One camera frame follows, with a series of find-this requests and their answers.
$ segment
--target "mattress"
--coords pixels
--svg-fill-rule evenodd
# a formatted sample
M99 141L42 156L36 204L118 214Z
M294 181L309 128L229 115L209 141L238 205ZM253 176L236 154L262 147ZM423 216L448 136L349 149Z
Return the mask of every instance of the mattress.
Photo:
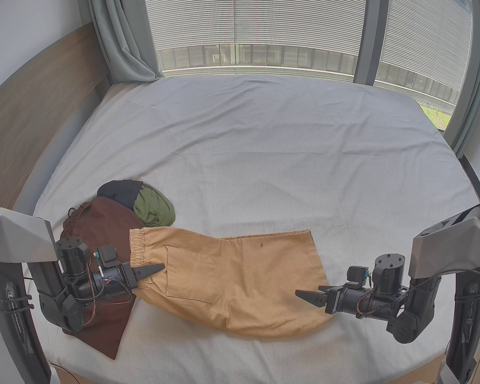
M215 237L311 229L330 284L350 265L407 258L424 228L478 203L455 155L408 95L302 77L187 76L110 89L56 168L35 216L55 238L110 180L172 201L174 226ZM34 322L50 361L98 383L385 383L444 352L453 276L411 344L340 313L298 337L190 323L138 299L116 360ZM31 284L29 293L35 294Z

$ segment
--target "tan pants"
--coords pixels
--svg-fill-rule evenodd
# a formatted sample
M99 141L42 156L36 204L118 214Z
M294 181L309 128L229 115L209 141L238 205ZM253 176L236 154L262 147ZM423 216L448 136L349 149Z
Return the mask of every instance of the tan pants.
M130 231L132 267L164 263L135 295L183 319L251 336L291 336L330 316L295 296L328 285L309 230L217 239L180 228Z

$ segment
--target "curtain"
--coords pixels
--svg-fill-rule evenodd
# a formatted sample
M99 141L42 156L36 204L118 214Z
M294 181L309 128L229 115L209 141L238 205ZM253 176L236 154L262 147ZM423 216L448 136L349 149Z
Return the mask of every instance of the curtain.
M472 0L472 41L467 73L444 139L458 158L480 123L480 0Z
M114 83L148 82L163 77L156 61L144 0L88 0L88 3Z

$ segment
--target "back pocket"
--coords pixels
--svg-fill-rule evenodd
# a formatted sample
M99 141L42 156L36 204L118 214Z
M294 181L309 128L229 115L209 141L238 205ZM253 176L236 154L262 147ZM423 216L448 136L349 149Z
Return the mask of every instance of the back pocket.
M169 297L204 301L218 299L216 265L210 256L169 247L167 292Z

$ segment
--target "maroon fabric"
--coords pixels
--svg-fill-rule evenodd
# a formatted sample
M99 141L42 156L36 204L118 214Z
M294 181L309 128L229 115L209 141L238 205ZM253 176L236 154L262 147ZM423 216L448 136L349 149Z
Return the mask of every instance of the maroon fabric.
M81 238L88 246L90 257L98 247L113 245L118 260L124 263L130 261L130 229L143 226L130 209L106 197L96 197L91 202L83 203L64 221L60 238ZM90 265L92 270L98 271L95 261ZM126 301L129 297L127 293L118 295L113 302ZM89 325L80 332L63 331L115 359L134 299L135 296L129 303L118 305L99 305L97 302L95 318ZM85 308L84 321L87 322L91 315L92 306L88 306Z

